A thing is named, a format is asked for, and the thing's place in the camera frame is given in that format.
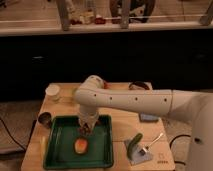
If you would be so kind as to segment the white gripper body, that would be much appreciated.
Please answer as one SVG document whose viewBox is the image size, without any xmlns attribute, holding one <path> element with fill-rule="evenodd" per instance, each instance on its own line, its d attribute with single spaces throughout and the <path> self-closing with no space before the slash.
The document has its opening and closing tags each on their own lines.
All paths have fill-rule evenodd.
<svg viewBox="0 0 213 171">
<path fill-rule="evenodd" d="M 93 129 L 96 122 L 98 121 L 99 114 L 94 113 L 92 115 L 89 115 L 87 113 L 78 113 L 78 118 L 81 127 L 87 125 L 89 129 Z"/>
</svg>

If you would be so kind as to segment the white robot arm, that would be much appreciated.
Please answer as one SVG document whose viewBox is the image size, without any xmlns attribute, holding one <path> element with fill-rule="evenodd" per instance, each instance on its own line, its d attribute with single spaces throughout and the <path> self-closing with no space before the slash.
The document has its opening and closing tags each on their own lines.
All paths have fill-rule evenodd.
<svg viewBox="0 0 213 171">
<path fill-rule="evenodd" d="M 182 121 L 192 125 L 186 171 L 213 171 L 213 93 L 180 90 L 106 89 L 97 75 L 89 76 L 73 98 L 80 125 L 93 130 L 98 109 L 112 108 Z"/>
</svg>

